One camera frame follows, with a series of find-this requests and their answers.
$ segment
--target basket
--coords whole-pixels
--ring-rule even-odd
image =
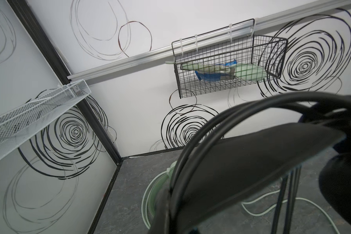
[[[179,50],[175,52],[173,44],[190,38],[193,37],[172,43],[174,72],[180,98],[281,77],[287,49],[286,38],[252,34],[228,41],[225,39],[203,48],[196,46],[195,50],[176,55]]]

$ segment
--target white zip tie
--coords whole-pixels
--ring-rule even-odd
[[[198,50],[198,35],[195,34],[195,45],[197,46],[197,52],[199,51]]]
[[[255,32],[256,22],[258,21],[258,19],[259,18],[255,18],[255,20],[254,20],[251,37],[253,36],[253,33]]]
[[[183,56],[182,38],[179,39],[179,43],[181,44],[181,52],[182,52],[182,56]]]
[[[232,43],[232,42],[233,42],[233,34],[232,34],[232,32],[231,32],[231,26],[232,26],[232,24],[229,24],[229,30],[230,30],[230,43]]]

